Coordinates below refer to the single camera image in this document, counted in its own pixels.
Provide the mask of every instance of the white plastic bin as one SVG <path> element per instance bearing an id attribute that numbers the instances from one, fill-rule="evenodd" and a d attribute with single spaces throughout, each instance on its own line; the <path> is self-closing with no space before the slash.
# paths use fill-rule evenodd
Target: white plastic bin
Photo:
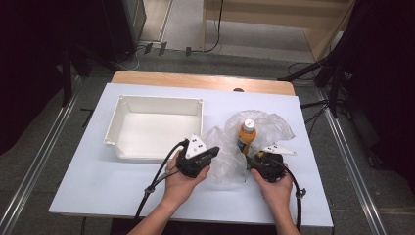
<path id="1" fill-rule="evenodd" d="M 203 126 L 203 100 L 120 96 L 105 137 L 122 159 L 160 164 L 168 152 Z"/>

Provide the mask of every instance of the orange juice bottle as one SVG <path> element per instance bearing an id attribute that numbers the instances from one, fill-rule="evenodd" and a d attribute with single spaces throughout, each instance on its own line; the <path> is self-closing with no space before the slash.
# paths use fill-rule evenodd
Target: orange juice bottle
<path id="1" fill-rule="evenodd" d="M 242 153 L 245 155 L 248 153 L 255 138 L 255 122 L 252 119 L 246 119 L 238 131 L 238 148 Z"/>

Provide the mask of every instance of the controller cable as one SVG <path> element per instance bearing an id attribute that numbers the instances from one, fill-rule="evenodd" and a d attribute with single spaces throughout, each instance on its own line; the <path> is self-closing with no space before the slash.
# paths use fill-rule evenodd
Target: controller cable
<path id="1" fill-rule="evenodd" d="M 157 172 L 157 174 L 156 174 L 156 176 L 155 176 L 155 178 L 153 179 L 153 182 L 144 190 L 144 197 L 143 197 L 143 199 L 141 200 L 141 203 L 140 203 L 140 206 L 138 207 L 138 210 L 137 210 L 137 213 L 135 214 L 135 216 L 134 216 L 134 219 L 133 219 L 133 221 L 132 221 L 132 223 L 131 223 L 131 226 L 130 226 L 130 230 L 131 229 L 133 229 L 138 223 L 139 223 L 139 221 L 140 221 L 140 213 L 141 213 L 141 210 L 144 208 L 144 205 L 146 204 L 146 202 L 147 202 L 147 199 L 149 198 L 149 196 L 150 196 L 150 194 L 151 193 L 153 193 L 155 190 L 156 190 L 156 186 L 160 183 L 160 182 L 162 182 L 163 180 L 165 180 L 165 179 L 167 179 L 168 177 L 170 177 L 171 175 L 173 175 L 173 174 L 176 174 L 176 173 L 178 173 L 179 172 L 179 170 L 177 169 L 176 171 L 174 171 L 173 173 L 170 173 L 171 172 L 171 169 L 170 170 L 166 170 L 165 171 L 165 173 L 164 174 L 162 174 L 160 177 L 159 177 L 159 175 L 160 175 L 160 173 L 161 173 L 161 171 L 162 171 L 162 169 L 164 168 L 164 166 L 165 166 L 165 164 L 167 163 L 167 161 L 170 159 L 170 156 L 174 153 L 174 151 L 178 148 L 178 147 L 180 147 L 180 146 L 185 146 L 187 143 L 189 142 L 189 140 L 187 140 L 187 139 L 185 139 L 184 141 L 182 141 L 182 142 L 179 142 L 178 144 L 176 144 L 171 150 L 170 150 L 170 152 L 168 153 L 168 155 L 165 157 L 165 159 L 164 159 L 164 161 L 162 162 L 162 164 L 161 164 L 161 166 L 160 166 L 160 168 L 159 168 L 159 171 Z"/>
<path id="2" fill-rule="evenodd" d="M 270 161 L 278 164 L 279 166 L 283 167 L 284 170 L 287 171 L 288 174 L 290 174 L 291 178 L 293 179 L 294 182 L 294 186 L 296 187 L 296 198 L 297 198 L 297 230 L 300 232 L 300 228 L 301 228 L 301 199 L 302 197 L 304 197 L 304 195 L 306 194 L 306 190 L 305 188 L 300 189 L 299 184 L 297 183 L 296 178 L 294 177 L 293 173 L 283 164 L 279 163 L 278 161 L 275 161 L 273 159 L 269 159 Z"/>

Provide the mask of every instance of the black stand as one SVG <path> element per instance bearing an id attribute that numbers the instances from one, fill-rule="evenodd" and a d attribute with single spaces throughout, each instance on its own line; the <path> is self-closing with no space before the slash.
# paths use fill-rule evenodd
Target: black stand
<path id="1" fill-rule="evenodd" d="M 95 60 L 112 72 L 121 71 L 121 68 L 99 57 L 86 47 L 77 44 L 75 45 L 71 41 L 67 41 L 63 53 L 64 101 L 62 103 L 62 107 L 67 105 L 70 97 L 72 96 L 70 64 L 73 65 L 79 75 L 89 76 L 91 73 L 91 68 L 86 61 L 85 56 Z"/>
<path id="2" fill-rule="evenodd" d="M 332 89 L 329 95 L 329 108 L 334 118 L 337 118 L 336 104 L 338 92 L 341 82 L 345 79 L 346 65 L 351 61 L 354 55 L 354 45 L 358 44 L 358 39 L 362 37 L 361 28 L 365 28 L 364 18 L 366 13 L 370 10 L 372 3 L 360 3 L 353 7 L 353 12 L 350 16 L 350 21 L 347 29 L 336 47 L 322 60 L 309 65 L 308 67 L 297 71 L 289 76 L 278 78 L 280 81 L 293 81 L 309 72 L 321 68 L 320 72 L 315 77 L 315 85 L 317 87 L 324 87 L 330 78 L 333 78 Z"/>

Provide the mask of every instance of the gray floor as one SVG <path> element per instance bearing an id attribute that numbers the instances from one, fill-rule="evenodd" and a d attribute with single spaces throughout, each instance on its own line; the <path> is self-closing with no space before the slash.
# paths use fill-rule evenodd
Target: gray floor
<path id="1" fill-rule="evenodd" d="M 275 79 L 288 74 L 292 62 L 268 59 L 253 59 L 223 55 L 193 54 L 185 57 L 184 52 L 168 51 L 162 57 L 157 49 L 150 54 L 139 54 L 139 71 L 166 71 L 200 74 L 219 74 Z M 135 67 L 131 59 L 123 65 Z M 93 109 L 112 74 L 91 63 L 94 68 L 86 78 L 79 97 L 69 116 L 51 156 L 31 193 L 13 234 L 76 234 L 80 233 L 82 218 L 48 213 L 49 206 L 59 187 L 70 160 L 82 137 L 88 113 L 81 108 Z M 318 100 L 314 86 L 306 82 L 295 86 L 300 102 Z M 0 210 L 4 212 L 11 197 L 18 189 L 36 152 L 60 110 L 62 93 L 51 100 L 45 110 L 33 121 L 19 143 L 0 156 Z M 321 107 L 303 110 L 309 118 Z M 409 192 L 406 182 L 393 171 L 376 170 L 367 162 L 367 155 L 352 122 L 340 116 L 342 128 L 362 176 L 381 213 L 390 234 L 415 234 L 415 196 Z M 371 234 L 370 227 L 350 182 L 339 148 L 325 116 L 320 116 L 310 135 L 311 145 L 320 170 L 326 197 L 335 223 L 336 234 Z M 109 234 L 109 218 L 87 218 L 86 234 Z M 329 228 L 304 227 L 303 234 L 332 234 Z"/>
<path id="2" fill-rule="evenodd" d="M 202 47 L 203 0 L 174 0 L 162 42 L 168 49 Z M 217 40 L 218 21 L 207 21 L 206 49 Z M 342 33 L 333 40 L 332 48 Z M 220 41 L 212 53 L 292 62 L 314 62 L 302 28 L 222 21 Z"/>

